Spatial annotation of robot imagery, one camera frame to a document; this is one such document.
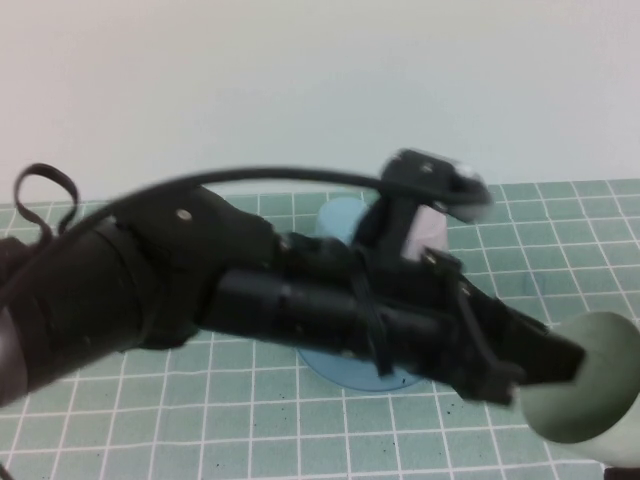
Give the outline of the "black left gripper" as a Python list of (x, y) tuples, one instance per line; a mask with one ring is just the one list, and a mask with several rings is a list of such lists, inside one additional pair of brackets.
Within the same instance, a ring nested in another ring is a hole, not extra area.
[(286, 270), (228, 271), (219, 283), (219, 329), (373, 364), (449, 385), (499, 404), (499, 360), (470, 306), (461, 264), (426, 250), (418, 262), (380, 268), (338, 242), (324, 245), (333, 278)]

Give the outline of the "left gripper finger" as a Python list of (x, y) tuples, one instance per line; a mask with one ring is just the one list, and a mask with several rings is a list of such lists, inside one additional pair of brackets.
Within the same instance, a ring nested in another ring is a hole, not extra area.
[(520, 385), (574, 380), (585, 360), (583, 347), (476, 287), (469, 302), (492, 353), (524, 372)]
[(506, 369), (499, 372), (499, 404), (510, 405), (517, 387), (526, 379), (522, 369)]

